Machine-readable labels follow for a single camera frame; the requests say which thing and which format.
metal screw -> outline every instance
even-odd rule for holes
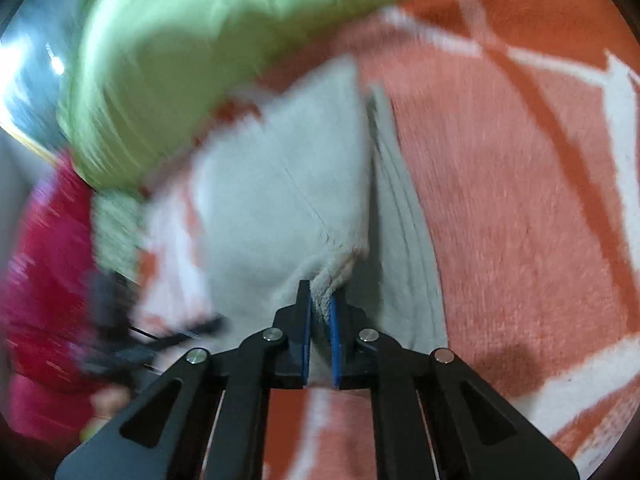
[[[192,365],[196,365],[198,363],[206,361],[207,357],[209,357],[209,352],[207,352],[204,348],[194,348],[187,354],[187,361]]]
[[[374,341],[377,341],[377,339],[380,337],[380,334],[377,330],[374,330],[372,328],[363,328],[362,330],[360,330],[358,337],[360,338],[360,341],[364,341],[365,343],[373,343]]]
[[[438,348],[433,356],[436,358],[436,361],[442,363],[444,365],[448,365],[453,359],[456,358],[456,355],[449,350],[448,348]]]
[[[281,337],[282,337],[282,330],[274,326],[262,332],[262,338],[265,341],[277,341]]]

yellow edge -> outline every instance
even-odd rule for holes
[[[0,120],[0,128],[11,135],[15,140],[21,143],[25,148],[31,150],[36,155],[42,157],[49,164],[55,164],[58,161],[58,156],[55,153],[51,153],[46,148],[43,148],[34,140],[30,139],[20,128],[11,122],[4,122]]]

green pillow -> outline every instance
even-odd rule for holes
[[[396,0],[95,0],[60,110],[76,168],[131,188],[234,85],[320,30]]]

triangular cutout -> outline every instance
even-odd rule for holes
[[[149,400],[145,406],[122,425],[120,435],[123,438],[137,442],[141,446],[148,448],[157,446],[181,387],[182,382],[178,379],[169,382],[155,397]]]
[[[464,381],[460,389],[478,430],[480,442],[485,446],[493,446],[516,434],[516,427],[471,383]]]

green cushion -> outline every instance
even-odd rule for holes
[[[96,0],[60,110],[79,173],[137,186],[213,106],[320,30],[396,0]]]

